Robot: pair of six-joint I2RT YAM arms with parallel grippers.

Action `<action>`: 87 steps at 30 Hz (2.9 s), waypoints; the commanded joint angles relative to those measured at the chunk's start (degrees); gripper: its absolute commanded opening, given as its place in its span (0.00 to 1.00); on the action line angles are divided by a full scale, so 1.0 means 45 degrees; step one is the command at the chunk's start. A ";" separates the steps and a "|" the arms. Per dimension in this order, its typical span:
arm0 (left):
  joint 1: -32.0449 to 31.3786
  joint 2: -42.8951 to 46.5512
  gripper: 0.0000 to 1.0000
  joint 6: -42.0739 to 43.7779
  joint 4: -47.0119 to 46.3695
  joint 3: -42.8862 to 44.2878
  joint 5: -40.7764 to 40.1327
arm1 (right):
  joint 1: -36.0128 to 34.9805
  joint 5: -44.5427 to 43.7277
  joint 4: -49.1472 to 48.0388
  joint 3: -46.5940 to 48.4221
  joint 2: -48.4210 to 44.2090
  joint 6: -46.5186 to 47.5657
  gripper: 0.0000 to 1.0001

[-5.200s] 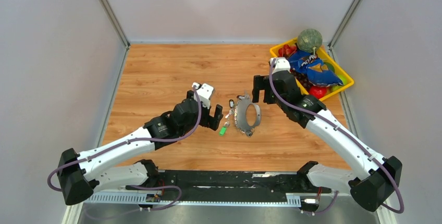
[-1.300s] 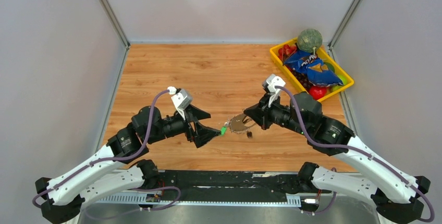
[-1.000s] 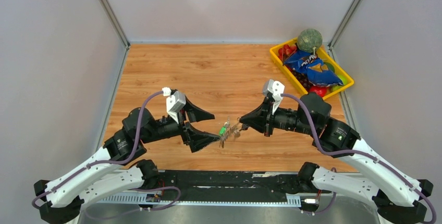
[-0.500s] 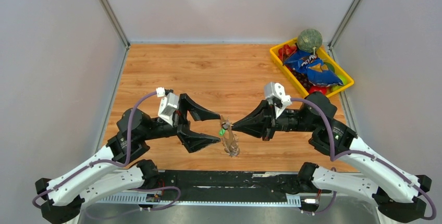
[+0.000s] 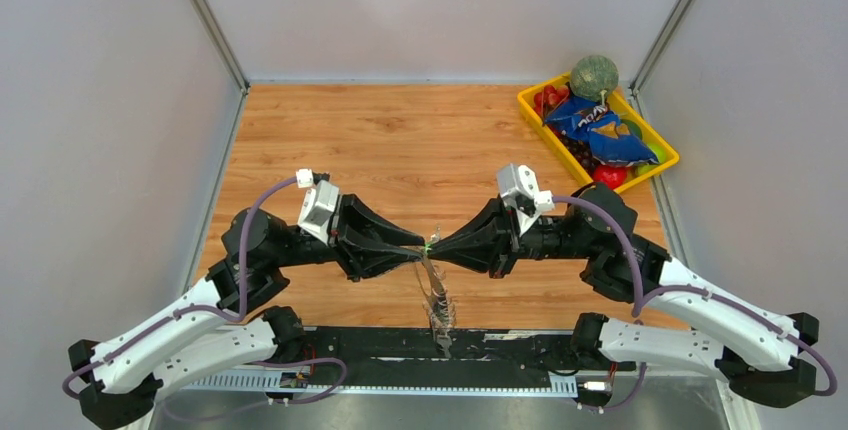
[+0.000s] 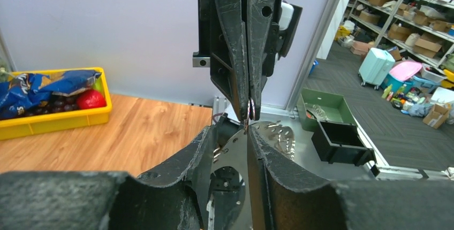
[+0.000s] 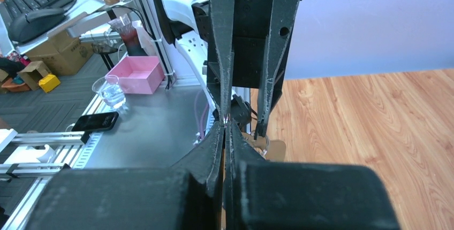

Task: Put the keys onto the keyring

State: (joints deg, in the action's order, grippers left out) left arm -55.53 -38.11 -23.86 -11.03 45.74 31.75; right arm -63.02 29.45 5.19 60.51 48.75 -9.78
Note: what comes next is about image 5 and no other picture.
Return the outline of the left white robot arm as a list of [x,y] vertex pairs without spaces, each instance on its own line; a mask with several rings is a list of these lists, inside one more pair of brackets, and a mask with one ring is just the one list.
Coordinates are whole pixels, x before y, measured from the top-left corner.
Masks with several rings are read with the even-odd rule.
[[244,209],[222,238],[225,257],[185,294],[134,329],[68,350],[82,415],[118,429],[170,393],[221,370],[262,363],[310,365],[301,319],[272,304],[286,267],[335,263],[353,282],[420,259],[423,238],[374,213],[357,196],[307,204],[296,224]]

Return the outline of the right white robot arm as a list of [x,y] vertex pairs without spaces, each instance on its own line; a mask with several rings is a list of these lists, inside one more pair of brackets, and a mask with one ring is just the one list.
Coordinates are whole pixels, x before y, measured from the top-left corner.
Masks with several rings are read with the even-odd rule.
[[[559,203],[567,207],[558,215]],[[581,280],[605,298],[654,309],[683,331],[639,327],[596,313],[579,317],[571,353],[584,367],[635,361],[676,366],[726,383],[737,395],[786,408],[817,394],[818,320],[775,313],[709,282],[665,248],[638,235],[637,213],[603,184],[560,198],[509,191],[491,199],[465,226],[432,244],[434,260],[508,275],[520,260],[582,260]]]

